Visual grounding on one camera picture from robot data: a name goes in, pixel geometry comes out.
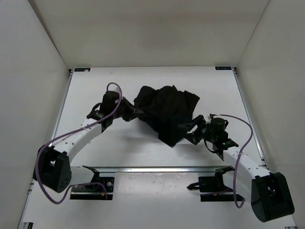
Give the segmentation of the black skirt pile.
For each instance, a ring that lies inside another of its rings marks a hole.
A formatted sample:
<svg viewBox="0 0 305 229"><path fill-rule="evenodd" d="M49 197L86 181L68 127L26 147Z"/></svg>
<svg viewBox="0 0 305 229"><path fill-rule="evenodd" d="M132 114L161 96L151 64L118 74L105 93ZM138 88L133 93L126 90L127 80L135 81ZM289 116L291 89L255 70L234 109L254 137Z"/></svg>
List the black skirt pile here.
<svg viewBox="0 0 305 229"><path fill-rule="evenodd" d="M179 91L174 85L160 89L143 86L134 99L134 106L143 111L138 119L157 132L159 140L174 147L185 134L178 125L192 121L199 100L199 96Z"/></svg>

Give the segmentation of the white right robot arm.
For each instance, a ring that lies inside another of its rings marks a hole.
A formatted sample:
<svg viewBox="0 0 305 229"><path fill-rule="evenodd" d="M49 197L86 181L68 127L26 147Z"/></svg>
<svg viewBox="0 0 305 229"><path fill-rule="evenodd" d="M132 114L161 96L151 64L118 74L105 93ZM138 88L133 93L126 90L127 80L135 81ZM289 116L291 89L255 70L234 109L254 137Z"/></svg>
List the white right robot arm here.
<svg viewBox="0 0 305 229"><path fill-rule="evenodd" d="M183 130L184 138L192 144L211 143L211 153L228 164L216 170L214 187L219 191L230 188L237 208L241 208L245 201L249 202L261 222L292 215L295 207L285 176L258 165L244 152L254 136L253 129L250 129L248 140L239 146L229 138L225 130L228 121L224 117L224 114L211 114L206 121L199 115L178 126Z"/></svg>

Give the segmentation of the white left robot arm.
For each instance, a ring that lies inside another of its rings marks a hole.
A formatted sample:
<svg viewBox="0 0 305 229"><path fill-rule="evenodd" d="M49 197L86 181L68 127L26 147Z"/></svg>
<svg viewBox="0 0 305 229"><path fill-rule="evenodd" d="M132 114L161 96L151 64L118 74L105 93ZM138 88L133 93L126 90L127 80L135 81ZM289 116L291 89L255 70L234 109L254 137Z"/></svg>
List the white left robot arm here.
<svg viewBox="0 0 305 229"><path fill-rule="evenodd" d="M96 104L80 128L68 132L39 149L33 173L40 187L61 193L70 186L94 190L100 184L97 170L90 166L71 167L72 160L94 138L101 135L115 119L129 122L142 113L127 100Z"/></svg>

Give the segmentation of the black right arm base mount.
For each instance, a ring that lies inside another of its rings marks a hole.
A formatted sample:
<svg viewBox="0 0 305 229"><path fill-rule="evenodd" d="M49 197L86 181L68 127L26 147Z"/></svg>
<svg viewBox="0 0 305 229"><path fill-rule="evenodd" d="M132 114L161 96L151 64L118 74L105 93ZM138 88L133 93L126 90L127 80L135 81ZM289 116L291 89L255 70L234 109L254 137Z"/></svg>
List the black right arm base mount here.
<svg viewBox="0 0 305 229"><path fill-rule="evenodd" d="M234 171L232 166L216 169L213 177L198 177L188 190L199 190L201 202L234 202L233 190L224 184L223 175Z"/></svg>

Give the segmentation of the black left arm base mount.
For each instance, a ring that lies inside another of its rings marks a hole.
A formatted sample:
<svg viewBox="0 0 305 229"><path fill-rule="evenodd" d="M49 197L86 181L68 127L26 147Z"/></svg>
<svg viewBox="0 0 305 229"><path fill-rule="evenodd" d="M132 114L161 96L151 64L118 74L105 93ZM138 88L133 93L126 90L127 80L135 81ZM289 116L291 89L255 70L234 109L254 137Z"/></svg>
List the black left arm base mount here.
<svg viewBox="0 0 305 229"><path fill-rule="evenodd" d="M115 174L82 166L71 168L71 200L112 200Z"/></svg>

